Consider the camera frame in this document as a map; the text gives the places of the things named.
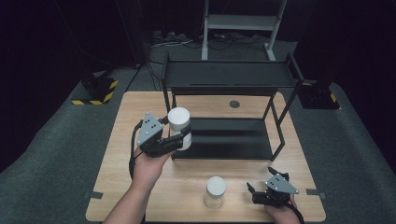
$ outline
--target white shelf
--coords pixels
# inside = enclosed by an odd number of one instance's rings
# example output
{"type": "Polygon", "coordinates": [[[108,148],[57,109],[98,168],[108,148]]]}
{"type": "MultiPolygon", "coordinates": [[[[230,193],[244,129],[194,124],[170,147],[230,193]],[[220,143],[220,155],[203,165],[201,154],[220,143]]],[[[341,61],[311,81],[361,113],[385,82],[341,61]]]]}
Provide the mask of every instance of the white shelf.
{"type": "Polygon", "coordinates": [[[209,0],[205,0],[204,43],[202,45],[202,60],[207,60],[207,36],[210,29],[224,30],[256,30],[271,31],[269,43],[265,43],[265,50],[269,61],[275,61],[272,47],[275,43],[277,30],[282,20],[283,11],[288,0],[280,0],[276,16],[246,16],[246,15],[218,15],[209,14],[209,0]]]}
{"type": "Polygon", "coordinates": [[[209,29],[272,31],[276,16],[213,15],[208,16],[209,29]]]}

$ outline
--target metal stand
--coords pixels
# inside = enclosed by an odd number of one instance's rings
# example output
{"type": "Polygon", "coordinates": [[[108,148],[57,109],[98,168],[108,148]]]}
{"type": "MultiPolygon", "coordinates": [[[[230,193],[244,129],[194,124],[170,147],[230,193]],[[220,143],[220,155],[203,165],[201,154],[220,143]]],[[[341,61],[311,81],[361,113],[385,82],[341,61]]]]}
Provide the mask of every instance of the metal stand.
{"type": "Polygon", "coordinates": [[[208,59],[207,36],[209,29],[235,29],[235,30],[260,30],[271,31],[269,43],[264,44],[269,61],[275,61],[273,46],[277,30],[282,21],[283,11],[287,0],[281,0],[276,16],[240,16],[240,15],[214,15],[209,14],[209,0],[205,0],[204,17],[204,43],[202,45],[202,60],[208,59]]]}
{"type": "Polygon", "coordinates": [[[163,96],[168,112],[171,107],[177,106],[177,95],[270,97],[267,107],[263,109],[262,119],[191,118],[193,136],[191,147],[185,151],[177,151],[173,157],[191,159],[274,161],[285,146],[281,130],[282,120],[304,82],[303,75],[290,54],[285,62],[231,62],[171,61],[166,53],[163,62],[163,77],[163,96]],[[172,92],[172,105],[168,97],[168,88],[172,92]],[[278,116],[274,97],[280,88],[293,88],[293,92],[278,116]],[[280,139],[280,144],[274,153],[270,147],[264,122],[270,109],[273,112],[280,139]]]}

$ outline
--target black cable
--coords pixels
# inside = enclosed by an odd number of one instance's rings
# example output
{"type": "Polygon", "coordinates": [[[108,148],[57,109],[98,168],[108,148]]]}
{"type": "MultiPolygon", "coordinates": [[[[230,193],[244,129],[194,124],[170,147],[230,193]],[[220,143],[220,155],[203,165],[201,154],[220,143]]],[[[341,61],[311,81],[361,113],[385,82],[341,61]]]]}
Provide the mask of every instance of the black cable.
{"type": "Polygon", "coordinates": [[[230,5],[231,0],[228,0],[228,2],[225,4],[223,10],[220,12],[220,14],[224,14],[225,10],[227,9],[228,5],[230,5]]]}
{"type": "Polygon", "coordinates": [[[55,2],[55,5],[56,5],[56,7],[57,7],[57,9],[58,9],[58,11],[59,11],[59,14],[61,14],[61,17],[62,17],[62,19],[63,19],[63,21],[64,21],[64,25],[65,25],[66,28],[67,28],[67,31],[68,31],[69,34],[72,36],[73,41],[75,42],[75,45],[77,46],[77,48],[78,48],[78,50],[79,50],[80,52],[82,52],[83,54],[89,56],[90,58],[92,58],[92,59],[98,61],[99,63],[105,63],[105,64],[107,64],[107,65],[111,65],[111,66],[118,67],[118,68],[130,68],[130,69],[134,69],[134,68],[132,68],[132,67],[120,66],[120,65],[116,65],[116,64],[114,64],[114,63],[106,62],[106,61],[101,60],[101,59],[99,59],[99,58],[97,58],[97,57],[95,57],[95,56],[92,56],[90,53],[88,53],[87,51],[83,50],[83,49],[81,48],[81,46],[78,44],[77,39],[76,39],[75,35],[73,34],[72,29],[71,29],[70,26],[69,26],[69,23],[67,22],[66,18],[64,17],[64,14],[62,13],[61,8],[60,8],[59,5],[58,5],[58,1],[54,0],[54,2],[55,2]]]}
{"type": "Polygon", "coordinates": [[[227,41],[229,41],[232,38],[234,43],[238,43],[238,44],[255,44],[255,43],[265,42],[265,41],[268,40],[267,37],[259,36],[259,37],[253,38],[253,37],[248,37],[248,36],[245,36],[245,35],[243,35],[243,36],[233,36],[232,34],[227,34],[227,33],[223,34],[222,36],[228,36],[229,38],[222,37],[220,39],[216,39],[216,42],[219,42],[219,43],[227,42],[227,41]]]}
{"type": "Polygon", "coordinates": [[[155,85],[155,80],[154,78],[157,78],[157,80],[159,80],[159,78],[157,76],[155,76],[154,71],[152,70],[151,64],[147,63],[147,67],[148,67],[148,71],[150,73],[151,76],[151,80],[152,80],[152,84],[154,86],[155,91],[157,91],[157,86],[155,85]]]}
{"type": "Polygon", "coordinates": [[[199,46],[197,46],[197,47],[191,47],[191,46],[188,46],[187,44],[182,44],[184,47],[186,47],[186,48],[188,48],[188,49],[200,49],[201,47],[202,47],[202,44],[201,45],[199,45],[199,46]]]}
{"type": "Polygon", "coordinates": [[[119,14],[120,14],[120,17],[121,17],[121,20],[122,20],[122,25],[123,25],[123,28],[124,28],[124,32],[125,32],[126,37],[128,39],[129,48],[131,49],[131,52],[134,52],[134,48],[132,47],[133,41],[132,41],[132,38],[129,36],[129,32],[128,32],[128,29],[127,29],[127,26],[126,26],[127,23],[125,22],[124,17],[122,16],[119,1],[116,0],[116,4],[117,4],[117,9],[119,10],[119,14]]]}
{"type": "Polygon", "coordinates": [[[210,48],[210,49],[214,49],[214,50],[224,50],[224,49],[227,49],[227,48],[229,48],[230,46],[232,46],[233,45],[233,37],[232,36],[230,36],[230,39],[231,39],[231,43],[227,46],[227,47],[225,47],[225,48],[222,48],[222,49],[216,49],[216,48],[213,48],[213,47],[210,47],[210,45],[209,44],[207,44],[207,46],[210,48]]]}
{"type": "Polygon", "coordinates": [[[301,224],[304,224],[303,215],[300,213],[300,211],[296,207],[294,207],[293,204],[286,203],[285,206],[287,206],[289,209],[291,209],[296,214],[296,216],[301,224]]]}
{"type": "Polygon", "coordinates": [[[192,40],[190,41],[186,41],[186,42],[180,42],[180,41],[172,41],[172,42],[168,42],[168,43],[162,43],[162,44],[156,44],[151,46],[152,48],[159,48],[159,47],[175,47],[175,46],[180,46],[180,45],[185,45],[192,42],[192,40]]]}
{"type": "Polygon", "coordinates": [[[132,138],[131,138],[131,158],[129,159],[129,175],[131,176],[132,179],[134,179],[134,161],[138,156],[140,156],[142,152],[140,152],[137,156],[134,156],[134,137],[136,136],[137,130],[139,130],[142,127],[143,120],[141,119],[139,123],[134,126],[134,131],[132,133],[132,138]]]}
{"type": "Polygon", "coordinates": [[[129,87],[131,86],[132,82],[134,81],[134,79],[136,78],[137,74],[140,72],[140,69],[142,69],[142,66],[139,67],[139,69],[137,69],[137,72],[134,74],[134,76],[132,77],[131,81],[128,84],[128,87],[125,89],[125,92],[128,91],[129,87]]]}
{"type": "Polygon", "coordinates": [[[228,42],[230,40],[233,41],[233,39],[225,38],[225,37],[221,37],[221,38],[215,39],[215,41],[218,42],[218,43],[226,43],[226,42],[228,42]]]}
{"type": "Polygon", "coordinates": [[[152,60],[149,60],[151,63],[157,63],[157,64],[163,64],[163,63],[159,63],[159,62],[154,62],[152,60]]]}

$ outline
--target white cylinder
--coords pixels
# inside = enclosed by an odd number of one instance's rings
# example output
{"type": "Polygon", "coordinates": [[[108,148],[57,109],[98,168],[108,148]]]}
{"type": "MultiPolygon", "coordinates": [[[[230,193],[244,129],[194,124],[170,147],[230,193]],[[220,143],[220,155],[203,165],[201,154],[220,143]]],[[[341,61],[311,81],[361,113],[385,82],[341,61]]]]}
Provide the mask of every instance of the white cylinder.
{"type": "MultiPolygon", "coordinates": [[[[171,136],[179,134],[180,131],[190,124],[190,112],[184,107],[175,107],[168,113],[171,136]]],[[[191,146],[191,133],[183,138],[183,147],[178,150],[186,150],[191,146]]]]}
{"type": "Polygon", "coordinates": [[[204,195],[204,202],[210,208],[220,208],[223,205],[223,195],[227,185],[219,176],[212,176],[206,184],[206,192],[204,195]]]}

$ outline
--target wooden tabletop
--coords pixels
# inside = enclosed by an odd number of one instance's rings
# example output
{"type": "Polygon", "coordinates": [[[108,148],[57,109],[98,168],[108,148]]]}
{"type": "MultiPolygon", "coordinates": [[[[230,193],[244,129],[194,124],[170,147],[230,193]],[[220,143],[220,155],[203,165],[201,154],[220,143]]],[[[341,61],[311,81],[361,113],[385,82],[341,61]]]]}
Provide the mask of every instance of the wooden tabletop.
{"type": "MultiPolygon", "coordinates": [[[[192,117],[261,118],[268,100],[269,97],[262,96],[178,96],[177,105],[187,108],[192,117]],[[238,101],[240,107],[231,108],[229,103],[233,100],[238,101]]],[[[276,95],[275,105],[278,113],[285,106],[285,100],[280,93],[276,95]]],[[[103,193],[103,197],[91,198],[86,213],[89,221],[103,221],[129,188],[131,178],[128,162],[132,131],[146,112],[157,119],[166,116],[162,92],[130,91],[124,94],[93,190],[103,193]]],[[[272,150],[275,151],[279,139],[272,113],[268,114],[265,125],[272,150]]],[[[169,159],[151,193],[146,221],[272,221],[263,205],[251,201],[247,187],[249,182],[257,191],[265,190],[264,182],[272,176],[268,172],[269,166],[280,173],[290,174],[290,183],[300,191],[295,196],[295,201],[304,220],[323,221],[326,214],[320,198],[305,192],[306,189],[316,189],[316,186],[289,113],[282,122],[282,131],[286,145],[273,162],[169,159]],[[218,209],[208,208],[204,204],[206,181],[214,175],[221,176],[227,183],[224,204],[218,209]]],[[[163,136],[167,135],[165,126],[163,136]]]]}

